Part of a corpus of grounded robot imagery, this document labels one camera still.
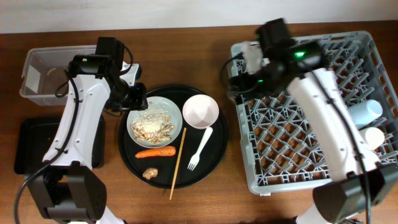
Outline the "grey plate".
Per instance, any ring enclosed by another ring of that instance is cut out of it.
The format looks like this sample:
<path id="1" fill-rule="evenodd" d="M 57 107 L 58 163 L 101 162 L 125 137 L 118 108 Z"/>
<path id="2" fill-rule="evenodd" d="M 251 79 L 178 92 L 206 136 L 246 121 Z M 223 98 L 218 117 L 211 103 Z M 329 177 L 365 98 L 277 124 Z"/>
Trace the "grey plate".
<path id="1" fill-rule="evenodd" d="M 137 143 L 138 145 L 145 147 L 145 148 L 157 148 L 157 147 L 163 147 L 166 145 L 169 145 L 180 133 L 182 129 L 182 114 L 180 112 L 179 107 L 171 100 L 161 97 L 161 96 L 152 96 L 147 99 L 148 102 L 148 109 L 149 108 L 157 108 L 157 109 L 162 109 L 166 113 L 169 114 L 171 122 L 174 124 L 174 130 L 171 132 L 171 140 L 164 141 L 161 143 L 157 144 L 151 144 L 148 142 L 140 141 L 138 140 L 133 131 L 131 130 L 131 123 L 133 119 L 139 115 L 142 111 L 130 111 L 128 116 L 127 116 L 127 124 L 126 124 L 126 129 L 127 132 L 130 136 L 130 138 Z"/>

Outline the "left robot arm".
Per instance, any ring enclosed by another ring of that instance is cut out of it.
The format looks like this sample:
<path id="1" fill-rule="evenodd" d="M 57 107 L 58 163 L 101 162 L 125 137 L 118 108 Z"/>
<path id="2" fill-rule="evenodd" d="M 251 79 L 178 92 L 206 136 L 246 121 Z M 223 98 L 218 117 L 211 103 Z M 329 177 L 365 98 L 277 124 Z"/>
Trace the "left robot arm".
<path id="1" fill-rule="evenodd" d="M 104 110 L 147 109 L 146 87 L 136 80 L 139 64 L 124 67 L 131 51 L 114 37 L 99 37 L 93 54 L 68 64 L 68 94 L 57 133 L 43 167 L 25 178 L 14 202 L 14 220 L 25 188 L 39 213 L 57 223 L 124 223 L 107 207 L 105 184 L 92 171 L 92 152 Z"/>

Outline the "pink bowl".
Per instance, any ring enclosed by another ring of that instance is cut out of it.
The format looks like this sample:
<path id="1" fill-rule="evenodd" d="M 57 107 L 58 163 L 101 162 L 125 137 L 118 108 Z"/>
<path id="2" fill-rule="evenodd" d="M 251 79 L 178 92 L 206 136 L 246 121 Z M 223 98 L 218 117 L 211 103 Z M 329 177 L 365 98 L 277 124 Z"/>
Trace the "pink bowl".
<path id="1" fill-rule="evenodd" d="M 194 95 L 183 105 L 184 120 L 193 128 L 206 129 L 216 122 L 220 114 L 217 102 L 208 95 Z"/>

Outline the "blue plastic cup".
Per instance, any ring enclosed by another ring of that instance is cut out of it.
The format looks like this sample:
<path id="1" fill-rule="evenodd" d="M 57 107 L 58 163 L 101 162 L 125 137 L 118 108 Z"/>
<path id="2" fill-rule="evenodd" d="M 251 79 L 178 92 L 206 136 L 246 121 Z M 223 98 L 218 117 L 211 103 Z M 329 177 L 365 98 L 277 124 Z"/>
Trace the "blue plastic cup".
<path id="1" fill-rule="evenodd" d="M 372 123 L 383 113 L 381 104 L 376 100 L 367 100 L 357 105 L 350 106 L 348 111 L 358 129 Z"/>

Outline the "cream plastic cup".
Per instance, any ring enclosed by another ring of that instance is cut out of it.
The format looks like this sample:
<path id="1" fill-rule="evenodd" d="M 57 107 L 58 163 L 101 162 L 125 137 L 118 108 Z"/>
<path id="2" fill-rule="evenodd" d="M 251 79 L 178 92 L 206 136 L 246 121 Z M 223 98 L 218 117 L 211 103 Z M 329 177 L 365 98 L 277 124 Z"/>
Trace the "cream plastic cup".
<path id="1" fill-rule="evenodd" d="M 376 150 L 385 141 L 385 135 L 379 128 L 365 128 L 360 130 L 360 134 L 369 146 L 369 150 Z"/>

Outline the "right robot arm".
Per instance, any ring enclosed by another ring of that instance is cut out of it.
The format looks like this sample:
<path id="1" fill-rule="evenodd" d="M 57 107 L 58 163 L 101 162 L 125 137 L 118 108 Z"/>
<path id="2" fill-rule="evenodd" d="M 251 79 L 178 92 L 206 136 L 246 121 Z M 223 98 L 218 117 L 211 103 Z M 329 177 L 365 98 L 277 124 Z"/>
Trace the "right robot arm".
<path id="1" fill-rule="evenodd" d="M 237 104 L 286 91 L 298 103 L 326 159 L 331 182 L 313 190 L 313 205 L 294 223 L 338 223 L 369 213 L 397 183 L 397 167 L 383 165 L 360 134 L 338 94 L 332 69 L 316 42 L 298 44 L 283 19 L 256 30 L 255 68 L 229 79 Z"/>

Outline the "food scraps pile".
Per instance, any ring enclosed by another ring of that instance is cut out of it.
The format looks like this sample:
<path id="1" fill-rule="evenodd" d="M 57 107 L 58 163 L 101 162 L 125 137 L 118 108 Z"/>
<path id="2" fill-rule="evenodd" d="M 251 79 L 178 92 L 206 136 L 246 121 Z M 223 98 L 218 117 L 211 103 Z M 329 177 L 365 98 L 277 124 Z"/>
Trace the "food scraps pile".
<path id="1" fill-rule="evenodd" d="M 169 114 L 157 108 L 142 111 L 133 119 L 130 127 L 138 140 L 151 144 L 171 140 L 174 130 Z"/>

